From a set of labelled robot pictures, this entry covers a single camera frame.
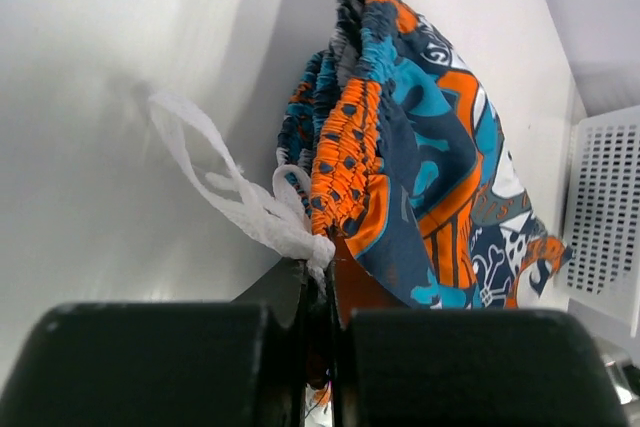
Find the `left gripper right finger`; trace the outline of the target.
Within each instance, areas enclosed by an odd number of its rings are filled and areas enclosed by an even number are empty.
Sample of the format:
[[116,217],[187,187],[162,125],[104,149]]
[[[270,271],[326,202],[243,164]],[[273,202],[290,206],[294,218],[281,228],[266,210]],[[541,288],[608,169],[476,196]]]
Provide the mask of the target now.
[[595,342],[548,309],[411,309],[362,269],[327,274],[338,426],[625,426]]

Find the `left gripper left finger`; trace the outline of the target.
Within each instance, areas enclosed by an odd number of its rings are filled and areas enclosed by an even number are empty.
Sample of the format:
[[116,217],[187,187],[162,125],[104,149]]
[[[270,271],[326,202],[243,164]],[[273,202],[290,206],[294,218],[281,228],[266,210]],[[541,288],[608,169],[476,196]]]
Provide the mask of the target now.
[[5,426],[298,426],[308,277],[281,260],[230,302],[58,305],[1,394]]

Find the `colourful patterned shorts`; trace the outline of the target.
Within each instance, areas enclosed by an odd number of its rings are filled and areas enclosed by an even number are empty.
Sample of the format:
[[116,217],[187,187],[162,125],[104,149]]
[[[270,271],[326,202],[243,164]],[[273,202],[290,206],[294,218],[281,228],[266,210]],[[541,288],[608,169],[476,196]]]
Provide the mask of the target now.
[[570,260],[535,214],[499,115],[453,45],[402,0],[336,0],[278,135],[270,189],[169,92],[151,118],[197,191],[319,288],[340,236],[412,308],[534,308]]

